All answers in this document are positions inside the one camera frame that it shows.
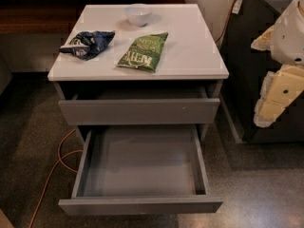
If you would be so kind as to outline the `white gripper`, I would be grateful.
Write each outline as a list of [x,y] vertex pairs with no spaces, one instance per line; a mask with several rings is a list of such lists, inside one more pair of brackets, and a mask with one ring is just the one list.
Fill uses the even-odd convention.
[[255,125],[269,127],[304,91],[304,0],[293,0],[251,48],[270,50],[275,61],[285,64],[267,72],[256,102]]

